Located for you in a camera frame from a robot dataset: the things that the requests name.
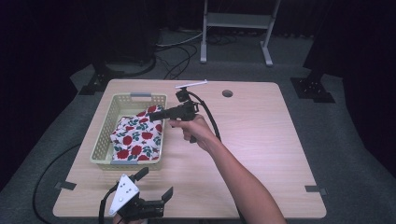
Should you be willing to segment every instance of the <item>forearm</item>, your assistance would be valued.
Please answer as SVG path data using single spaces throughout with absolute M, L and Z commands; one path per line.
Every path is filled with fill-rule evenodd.
M 220 141 L 206 142 L 236 206 L 249 224 L 286 223 L 276 202 L 266 187 Z

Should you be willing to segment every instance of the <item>yellow plastic basket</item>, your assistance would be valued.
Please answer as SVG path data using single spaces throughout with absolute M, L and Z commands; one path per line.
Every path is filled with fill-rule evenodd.
M 136 115 L 152 105 L 161 105 L 166 108 L 166 95 L 160 93 L 131 92 L 119 93 L 113 96 L 103 122 L 101 132 L 96 140 L 90 161 L 97 164 L 102 170 L 140 170 L 148 167 L 150 170 L 159 170 L 163 154 L 163 134 L 161 136 L 160 156 L 155 161 L 113 161 L 113 143 L 110 135 L 116 129 L 122 117 Z

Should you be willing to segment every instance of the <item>gray carpet floor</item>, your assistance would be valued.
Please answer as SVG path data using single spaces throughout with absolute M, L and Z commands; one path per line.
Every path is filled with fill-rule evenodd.
M 176 43 L 192 35 L 163 31 L 162 43 Z M 289 223 L 396 223 L 396 179 L 364 148 L 348 114 L 340 77 L 325 75 L 321 82 L 335 100 L 334 104 L 299 99 L 291 77 L 306 77 L 304 59 L 312 45 L 310 38 L 273 36 L 269 50 L 274 61 L 267 67 L 260 49 L 262 36 L 237 36 L 224 46 L 207 47 L 207 64 L 191 57 L 179 79 L 275 82 L 279 85 L 291 118 L 301 140 L 314 178 L 328 194 L 322 196 L 327 215 L 321 219 L 289 219 Z M 183 47 L 190 53 L 194 48 Z M 133 78 L 163 79 L 172 65 L 187 57 L 181 49 L 157 52 L 157 64 L 145 75 Z M 136 72 L 146 65 L 117 63 L 110 67 Z M 89 83 L 91 66 L 71 76 L 76 87 Z M 32 199 L 37 180 L 46 167 L 35 196 L 37 213 L 50 223 L 97 223 L 97 218 L 58 218 L 52 214 L 59 190 L 78 152 L 84 134 L 102 97 L 77 95 L 74 101 L 53 121 L 32 149 L 20 169 L 0 192 L 0 223 L 41 223 L 36 217 Z M 59 160 L 52 163 L 63 152 Z M 236 224 L 239 220 L 206 220 L 209 223 Z M 151 220 L 150 223 L 199 223 L 199 220 Z

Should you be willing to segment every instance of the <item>wooden table top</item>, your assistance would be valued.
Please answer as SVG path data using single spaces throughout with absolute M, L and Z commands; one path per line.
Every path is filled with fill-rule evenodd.
M 97 217 L 100 201 L 121 174 L 136 173 L 103 171 L 90 162 L 114 94 L 165 93 L 169 108 L 180 105 L 175 86 L 193 82 L 196 81 L 111 80 L 66 179 L 77 185 L 74 190 L 62 189 L 53 208 L 54 215 Z M 188 90 L 206 102 L 219 126 L 224 145 L 268 188 L 286 218 L 321 218 L 326 215 L 320 194 L 305 190 L 305 186 L 315 186 L 316 182 L 275 83 L 209 81 Z M 233 96 L 224 97 L 224 90 L 232 91 Z M 200 110 L 200 114 L 207 118 L 201 107 Z M 178 128 L 166 123 L 163 134 L 162 168 L 150 171 L 136 182 L 140 197 L 159 200 L 170 187 L 174 187 L 164 217 L 239 218 L 233 198 L 210 156 L 196 144 L 184 141 Z M 108 216 L 114 194 L 107 199 L 105 216 Z

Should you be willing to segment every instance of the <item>floral cloth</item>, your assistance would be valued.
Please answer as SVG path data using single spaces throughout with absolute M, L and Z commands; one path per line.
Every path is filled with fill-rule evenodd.
M 161 120 L 149 121 L 149 113 L 161 111 L 153 105 L 135 116 L 122 117 L 110 135 L 113 161 L 155 161 L 159 159 L 163 126 Z

